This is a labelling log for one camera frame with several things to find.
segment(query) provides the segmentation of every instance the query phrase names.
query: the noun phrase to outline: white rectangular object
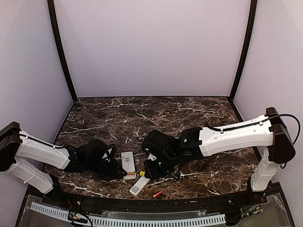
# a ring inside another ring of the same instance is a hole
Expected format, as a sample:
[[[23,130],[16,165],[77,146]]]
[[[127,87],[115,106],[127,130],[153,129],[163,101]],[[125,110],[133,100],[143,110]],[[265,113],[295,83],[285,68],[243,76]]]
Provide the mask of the white rectangular object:
[[[142,189],[148,184],[149,181],[149,178],[145,178],[145,176],[142,176],[137,181],[137,183],[135,183],[134,186],[129,190],[129,192],[134,196],[137,196],[142,191]]]
[[[126,175],[124,176],[125,180],[131,180],[136,178],[136,169],[134,167],[134,156],[131,151],[122,152],[121,153],[121,160],[122,160],[122,168],[127,173],[133,173],[133,175]]]

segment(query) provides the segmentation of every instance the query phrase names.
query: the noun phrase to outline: black vertical post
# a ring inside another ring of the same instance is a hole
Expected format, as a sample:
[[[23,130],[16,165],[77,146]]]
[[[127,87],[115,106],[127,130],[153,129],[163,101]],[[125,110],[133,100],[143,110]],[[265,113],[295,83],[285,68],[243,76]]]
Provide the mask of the black vertical post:
[[[63,51],[63,46],[62,46],[62,42],[61,42],[61,38],[60,38],[54,1],[53,0],[47,0],[47,4],[48,4],[49,16],[51,18],[51,24],[52,24],[52,28],[53,28],[53,36],[55,38],[55,42],[56,42],[57,51],[58,51],[58,55],[59,55],[59,58],[60,58],[61,66],[62,66],[62,69],[63,69],[63,73],[64,73],[64,76],[65,76],[65,80],[66,80],[68,89],[70,91],[71,97],[72,97],[73,101],[75,102],[75,101],[77,101],[78,98],[77,98],[77,95],[76,95],[75,88],[72,84],[71,75],[70,75],[70,72],[68,70],[65,54],[64,54],[64,51]]]
[[[249,46],[250,46],[250,39],[251,39],[251,34],[252,34],[252,28],[254,26],[256,9],[257,9],[257,0],[251,0],[251,2],[250,2],[250,13],[249,13],[248,22],[247,22],[247,28],[246,28],[246,34],[245,34],[245,38],[244,38],[242,53],[241,53],[237,73],[236,73],[236,76],[235,76],[235,80],[233,82],[232,90],[231,90],[231,93],[229,95],[229,98],[232,101],[234,100],[234,98],[236,96],[237,89],[238,89],[238,86],[239,86],[239,83],[240,83],[240,79],[241,79],[241,76],[242,76],[242,73],[243,73],[244,64],[245,64],[246,57],[247,57],[247,52],[248,52],[248,49],[249,49]]]

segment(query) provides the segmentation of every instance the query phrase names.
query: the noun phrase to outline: orange object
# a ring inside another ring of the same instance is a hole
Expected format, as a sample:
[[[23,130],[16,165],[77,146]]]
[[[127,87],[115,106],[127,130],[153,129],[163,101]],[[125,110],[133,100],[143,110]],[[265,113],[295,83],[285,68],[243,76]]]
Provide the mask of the orange object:
[[[159,196],[162,195],[162,194],[163,194],[163,191],[160,191],[160,192],[154,194],[153,197],[154,197],[154,198],[157,198],[157,197],[159,197]]]

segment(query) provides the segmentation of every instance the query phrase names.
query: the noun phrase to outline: marble tabletop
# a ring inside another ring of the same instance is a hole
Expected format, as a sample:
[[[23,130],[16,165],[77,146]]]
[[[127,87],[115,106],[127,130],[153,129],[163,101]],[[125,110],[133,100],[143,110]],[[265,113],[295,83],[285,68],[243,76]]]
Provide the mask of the marble tabletop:
[[[58,145],[80,146],[90,139],[114,143],[116,159],[132,151],[136,170],[144,170],[147,155],[141,150],[144,137],[153,129],[178,137],[184,129],[220,126],[239,122],[225,97],[104,97],[81,98],[73,106],[56,141]],[[182,167],[180,181],[171,178],[152,180],[133,196],[129,189],[139,179],[109,182],[87,179],[79,173],[66,173],[45,165],[66,192],[117,199],[183,199],[244,191],[258,165],[252,148],[226,151],[193,161]]]

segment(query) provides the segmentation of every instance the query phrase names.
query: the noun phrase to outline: white panel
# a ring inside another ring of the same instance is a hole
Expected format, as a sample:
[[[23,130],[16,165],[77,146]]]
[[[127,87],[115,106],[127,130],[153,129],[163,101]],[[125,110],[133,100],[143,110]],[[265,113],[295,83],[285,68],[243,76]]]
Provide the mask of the white panel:
[[[0,1],[0,129],[11,121],[53,142],[72,100],[45,0]],[[13,227],[26,186],[0,173],[0,226]]]
[[[250,50],[235,103],[244,119],[264,114],[274,106],[279,113],[296,115],[303,124],[303,2],[258,1]],[[294,139],[297,125],[284,119]],[[274,178],[280,181],[296,226],[303,216],[303,141],[296,156]]]
[[[228,96],[250,0],[57,0],[79,97]]]

